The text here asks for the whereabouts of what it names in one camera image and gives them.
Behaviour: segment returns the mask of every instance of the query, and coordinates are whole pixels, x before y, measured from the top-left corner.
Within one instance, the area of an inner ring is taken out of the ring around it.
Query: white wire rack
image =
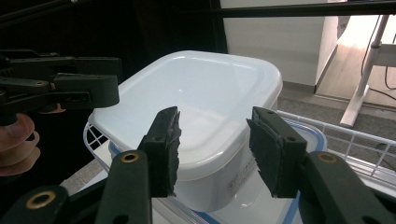
[[[330,152],[343,158],[366,185],[396,196],[396,141],[277,111],[279,116],[313,125]]]

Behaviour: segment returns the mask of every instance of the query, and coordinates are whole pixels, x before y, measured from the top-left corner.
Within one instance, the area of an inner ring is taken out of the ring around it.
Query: white lid
[[[281,88],[278,70],[266,61],[181,51],[121,83],[120,102],[94,109],[89,123],[120,149],[136,149],[157,113],[177,106],[177,180],[192,180],[227,164],[248,140],[252,107],[271,107]]]

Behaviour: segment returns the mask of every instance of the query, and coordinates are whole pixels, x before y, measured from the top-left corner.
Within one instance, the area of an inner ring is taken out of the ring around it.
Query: metal bar
[[[220,0],[211,0],[210,8],[221,8]],[[222,18],[212,19],[213,35],[217,53],[228,53],[227,39],[225,36],[224,22]]]
[[[11,12],[0,16],[0,28],[7,27],[21,21],[27,21],[38,16],[88,1],[91,0],[55,0],[38,6],[28,7],[16,12]]]
[[[383,16],[381,18],[381,22],[379,23],[378,30],[376,31],[375,39],[371,44],[369,55],[367,56],[366,64],[363,68],[363,74],[361,76],[361,82],[359,83],[358,90],[356,94],[358,96],[362,96],[364,94],[364,90],[366,88],[367,82],[369,80],[370,74],[373,69],[373,65],[376,59],[376,55],[379,52],[379,48],[381,47],[381,39],[384,34],[385,28],[387,27],[389,15]]]
[[[375,136],[375,135],[368,134],[368,133],[361,133],[361,132],[358,132],[358,131],[346,129],[346,128],[343,128],[343,127],[340,127],[340,126],[337,126],[337,125],[333,125],[333,124],[330,124],[330,123],[325,123],[325,122],[322,122],[322,121],[319,121],[319,120],[309,119],[309,118],[306,118],[306,117],[293,115],[291,113],[287,113],[287,112],[280,111],[280,110],[277,110],[276,113],[280,114],[280,116],[284,117],[284,118],[292,118],[292,119],[300,121],[300,122],[313,124],[316,127],[318,127],[318,126],[323,127],[323,129],[321,131],[323,133],[325,133],[326,135],[328,135],[326,133],[326,130],[336,130],[336,131],[341,132],[341,133],[347,133],[347,134],[351,134],[351,135],[356,135],[356,136],[361,137],[361,138],[366,138],[366,139],[373,140],[373,141],[376,141],[376,142],[382,142],[382,143],[385,143],[385,144],[388,144],[388,145],[396,146],[396,141],[390,140],[390,139],[387,139],[387,138]]]
[[[349,101],[349,104],[344,112],[343,117],[341,118],[340,125],[346,128],[352,128],[355,124],[355,120],[359,115],[361,110],[361,105],[364,102],[364,98],[369,89],[369,85],[367,85],[370,74],[373,69],[373,65],[376,60],[376,56],[379,52],[379,48],[381,46],[381,38],[384,34],[385,28],[387,26],[389,19],[389,15],[382,16],[381,22],[379,23],[378,30],[376,32],[375,40],[373,41],[370,52],[367,56],[366,63],[363,68],[363,74],[361,75],[361,81],[359,82],[359,86],[353,93],[352,98]]]
[[[182,10],[174,14],[184,17],[265,18],[265,17],[325,17],[353,15],[388,15],[396,13],[396,1],[344,2],[272,7],[238,7],[210,10]]]

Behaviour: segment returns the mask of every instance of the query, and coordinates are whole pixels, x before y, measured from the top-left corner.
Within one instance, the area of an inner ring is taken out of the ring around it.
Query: brass screw
[[[46,190],[33,195],[27,202],[26,207],[29,209],[37,209],[51,203],[56,197],[52,190]]]
[[[337,162],[337,158],[331,153],[326,153],[326,152],[319,153],[318,158],[321,161],[324,161],[327,163],[336,163]]]
[[[129,152],[125,155],[122,156],[121,161],[122,162],[134,162],[139,159],[139,154],[135,152]]]

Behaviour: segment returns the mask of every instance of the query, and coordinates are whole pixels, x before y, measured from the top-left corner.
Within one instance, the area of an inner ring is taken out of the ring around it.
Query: white plastic container
[[[195,211],[215,211],[254,168],[246,122],[252,107],[273,108],[281,88],[279,71],[266,61],[181,51],[121,83],[120,103],[94,109],[89,123],[118,149],[136,149],[156,114],[177,106],[177,199]]]

